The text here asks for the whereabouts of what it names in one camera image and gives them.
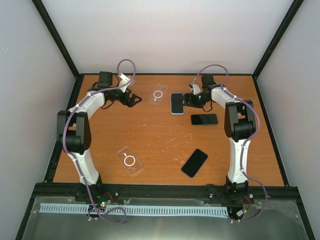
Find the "dark teal phone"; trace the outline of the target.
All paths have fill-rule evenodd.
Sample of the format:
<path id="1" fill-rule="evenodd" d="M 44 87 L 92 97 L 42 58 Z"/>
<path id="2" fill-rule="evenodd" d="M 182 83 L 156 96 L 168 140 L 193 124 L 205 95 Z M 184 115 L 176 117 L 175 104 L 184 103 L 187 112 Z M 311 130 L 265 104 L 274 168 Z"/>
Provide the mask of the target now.
<path id="1" fill-rule="evenodd" d="M 218 124 L 218 117 L 216 114 L 192 114 L 190 116 L 191 124 L 193 126 L 210 126 Z"/>

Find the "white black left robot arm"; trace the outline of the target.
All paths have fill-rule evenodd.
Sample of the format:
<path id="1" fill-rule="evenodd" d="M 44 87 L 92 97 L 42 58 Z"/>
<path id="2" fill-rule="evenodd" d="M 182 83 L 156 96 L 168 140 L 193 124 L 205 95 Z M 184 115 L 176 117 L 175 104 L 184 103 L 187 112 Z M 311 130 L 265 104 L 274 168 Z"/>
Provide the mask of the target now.
<path id="1" fill-rule="evenodd" d="M 112 86 L 113 74 L 100 72 L 98 82 L 88 89 L 79 103 L 57 114 L 57 142 L 72 160 L 79 175 L 79 182 L 89 186 L 86 195 L 95 202 L 103 198 L 104 188 L 97 184 L 100 174 L 94 166 L 90 153 L 92 142 L 90 118 L 108 101 L 118 101 L 129 108 L 142 101 L 141 97 L 129 89 L 134 78 L 123 73 L 117 76 L 120 81 L 118 85 Z"/>

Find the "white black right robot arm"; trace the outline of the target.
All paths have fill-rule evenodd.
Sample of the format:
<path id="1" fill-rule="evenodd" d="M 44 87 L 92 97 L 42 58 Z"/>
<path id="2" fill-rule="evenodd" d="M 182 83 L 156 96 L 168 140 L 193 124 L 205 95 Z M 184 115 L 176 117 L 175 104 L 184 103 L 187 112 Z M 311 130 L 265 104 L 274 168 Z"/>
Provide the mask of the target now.
<path id="1" fill-rule="evenodd" d="M 231 93 L 213 75 L 201 77 L 202 87 L 194 81 L 189 84 L 191 93 L 183 94 L 183 106 L 202 108 L 206 103 L 218 103 L 224 109 L 224 132 L 230 142 L 230 164 L 226 176 L 224 195 L 235 200 L 248 193 L 248 151 L 251 139 L 260 129 L 260 119 L 251 100 L 243 100 Z"/>

